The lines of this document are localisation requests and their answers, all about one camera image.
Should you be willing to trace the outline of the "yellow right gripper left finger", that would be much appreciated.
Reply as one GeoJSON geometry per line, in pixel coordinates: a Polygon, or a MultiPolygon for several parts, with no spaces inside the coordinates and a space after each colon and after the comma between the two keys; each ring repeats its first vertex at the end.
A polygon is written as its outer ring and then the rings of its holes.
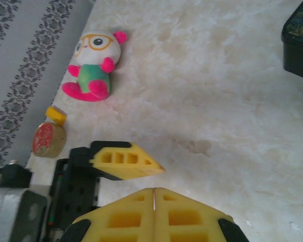
{"type": "Polygon", "coordinates": [[[81,215],[62,241],[153,241],[154,190],[142,189],[81,215]]]}

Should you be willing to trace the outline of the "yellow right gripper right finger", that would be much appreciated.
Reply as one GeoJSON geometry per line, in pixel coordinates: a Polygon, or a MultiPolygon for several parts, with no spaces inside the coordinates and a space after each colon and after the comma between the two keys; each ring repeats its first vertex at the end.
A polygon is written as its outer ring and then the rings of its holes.
{"type": "Polygon", "coordinates": [[[155,188],[154,241],[248,241],[233,218],[165,188],[155,188]]]}

